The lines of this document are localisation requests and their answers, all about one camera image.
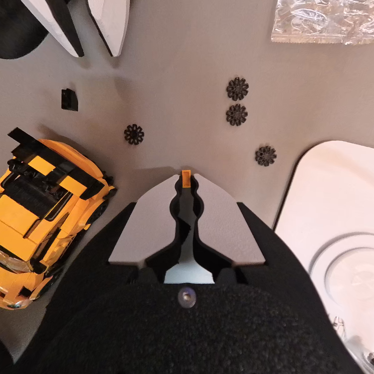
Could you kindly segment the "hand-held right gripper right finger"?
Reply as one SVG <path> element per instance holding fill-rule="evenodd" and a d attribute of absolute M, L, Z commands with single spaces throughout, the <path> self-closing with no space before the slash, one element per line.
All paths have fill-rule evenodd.
<path fill-rule="evenodd" d="M 202 267 L 263 265 L 264 255 L 236 200 L 200 174 L 191 177 L 193 255 Z"/>

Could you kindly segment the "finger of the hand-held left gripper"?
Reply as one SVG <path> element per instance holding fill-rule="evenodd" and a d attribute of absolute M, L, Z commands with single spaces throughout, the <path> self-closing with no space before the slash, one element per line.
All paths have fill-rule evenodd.
<path fill-rule="evenodd" d="M 87 9 L 109 54 L 119 57 L 127 31 L 129 0 L 87 0 Z"/>
<path fill-rule="evenodd" d="M 22 0 L 23 5 L 73 57 L 83 57 L 84 51 L 65 0 Z"/>

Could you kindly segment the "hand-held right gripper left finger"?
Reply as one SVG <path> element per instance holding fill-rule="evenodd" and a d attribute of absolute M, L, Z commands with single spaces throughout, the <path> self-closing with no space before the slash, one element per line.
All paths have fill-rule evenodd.
<path fill-rule="evenodd" d="M 173 267 L 191 226 L 179 217 L 182 176 L 173 175 L 143 194 L 109 257 L 113 265 Z"/>

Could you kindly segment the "black lego slope brick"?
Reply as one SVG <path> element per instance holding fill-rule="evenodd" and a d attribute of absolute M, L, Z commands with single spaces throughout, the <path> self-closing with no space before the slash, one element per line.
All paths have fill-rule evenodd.
<path fill-rule="evenodd" d="M 61 108 L 68 111 L 79 110 L 79 103 L 76 92 L 70 88 L 61 90 Z"/>

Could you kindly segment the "yellow lego car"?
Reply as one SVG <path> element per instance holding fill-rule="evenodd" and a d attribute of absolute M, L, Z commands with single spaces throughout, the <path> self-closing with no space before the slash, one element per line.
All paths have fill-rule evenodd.
<path fill-rule="evenodd" d="M 73 147 L 20 128 L 0 184 L 0 306 L 21 310 L 60 277 L 73 242 L 117 193 L 113 177 Z"/>

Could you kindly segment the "black lego wheel rim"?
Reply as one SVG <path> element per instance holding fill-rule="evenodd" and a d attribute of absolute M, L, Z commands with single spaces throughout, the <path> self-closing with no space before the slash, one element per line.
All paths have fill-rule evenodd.
<path fill-rule="evenodd" d="M 240 126 L 246 122 L 248 116 L 247 109 L 244 105 L 236 104 L 229 107 L 226 112 L 226 121 L 231 126 Z"/>
<path fill-rule="evenodd" d="M 144 140 L 144 131 L 137 124 L 128 125 L 124 130 L 124 139 L 130 145 L 137 146 Z"/>
<path fill-rule="evenodd" d="M 255 151 L 255 161 L 259 166 L 268 167 L 270 165 L 273 165 L 276 158 L 276 150 L 271 146 L 259 147 Z"/>
<path fill-rule="evenodd" d="M 241 101 L 248 94 L 249 84 L 243 77 L 235 77 L 226 87 L 227 97 L 233 101 Z"/>

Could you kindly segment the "white desk stand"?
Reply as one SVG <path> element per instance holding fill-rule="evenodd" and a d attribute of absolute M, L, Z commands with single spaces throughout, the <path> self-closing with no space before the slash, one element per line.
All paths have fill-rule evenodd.
<path fill-rule="evenodd" d="M 374 338 L 373 148 L 343 141 L 316 145 L 300 159 L 275 232 L 310 276 L 328 316 L 354 325 L 345 345 L 362 361 Z"/>

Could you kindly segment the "clear plastic bag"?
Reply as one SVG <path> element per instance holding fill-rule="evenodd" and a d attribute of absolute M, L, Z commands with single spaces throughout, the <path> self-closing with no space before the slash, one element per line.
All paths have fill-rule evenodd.
<path fill-rule="evenodd" d="M 371 44 L 374 41 L 374 1 L 278 0 L 271 41 Z"/>

